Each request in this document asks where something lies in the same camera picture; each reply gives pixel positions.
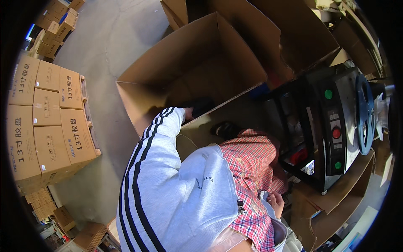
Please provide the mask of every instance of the red button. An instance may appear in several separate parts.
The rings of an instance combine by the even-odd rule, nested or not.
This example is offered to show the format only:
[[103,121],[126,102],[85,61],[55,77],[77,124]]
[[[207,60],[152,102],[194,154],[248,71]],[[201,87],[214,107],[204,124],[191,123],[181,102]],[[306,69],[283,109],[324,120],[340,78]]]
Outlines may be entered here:
[[340,132],[340,129],[333,129],[333,138],[334,139],[339,139],[340,138],[340,136],[341,136],[341,132]]

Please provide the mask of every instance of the zipper pull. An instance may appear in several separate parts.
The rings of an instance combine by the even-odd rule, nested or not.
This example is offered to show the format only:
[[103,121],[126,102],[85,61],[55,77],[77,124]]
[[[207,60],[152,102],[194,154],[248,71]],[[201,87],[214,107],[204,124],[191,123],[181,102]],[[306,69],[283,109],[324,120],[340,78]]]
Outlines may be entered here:
[[243,199],[237,199],[237,203],[238,203],[238,213],[241,215],[246,213],[245,209],[243,209]]

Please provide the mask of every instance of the gray hoodie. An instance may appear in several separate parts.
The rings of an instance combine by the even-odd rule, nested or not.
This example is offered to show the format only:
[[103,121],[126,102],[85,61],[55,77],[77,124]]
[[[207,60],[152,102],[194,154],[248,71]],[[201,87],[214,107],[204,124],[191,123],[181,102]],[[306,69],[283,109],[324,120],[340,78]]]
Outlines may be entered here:
[[[181,163],[175,138],[184,120],[183,108],[164,109],[134,149],[116,215],[123,251],[204,252],[239,213],[235,182],[218,145]],[[276,251],[282,251],[287,229],[270,204],[265,207]]]

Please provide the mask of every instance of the person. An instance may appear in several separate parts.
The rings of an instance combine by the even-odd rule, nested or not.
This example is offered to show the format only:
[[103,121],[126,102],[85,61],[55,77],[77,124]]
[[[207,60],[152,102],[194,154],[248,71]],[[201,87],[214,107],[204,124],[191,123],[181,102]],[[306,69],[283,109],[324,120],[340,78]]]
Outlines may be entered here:
[[122,251],[282,251],[287,181],[278,141],[223,122],[211,130],[222,144],[181,163],[176,136],[192,110],[164,109],[133,151],[116,215]]

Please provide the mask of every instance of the sticker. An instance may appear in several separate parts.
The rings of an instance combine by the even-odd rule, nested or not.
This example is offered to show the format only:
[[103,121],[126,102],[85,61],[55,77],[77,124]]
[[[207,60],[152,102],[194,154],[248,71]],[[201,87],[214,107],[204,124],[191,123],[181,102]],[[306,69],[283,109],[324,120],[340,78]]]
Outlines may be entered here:
[[329,118],[330,118],[330,120],[335,120],[335,119],[339,118],[339,115],[338,114],[332,114],[332,115],[329,116]]

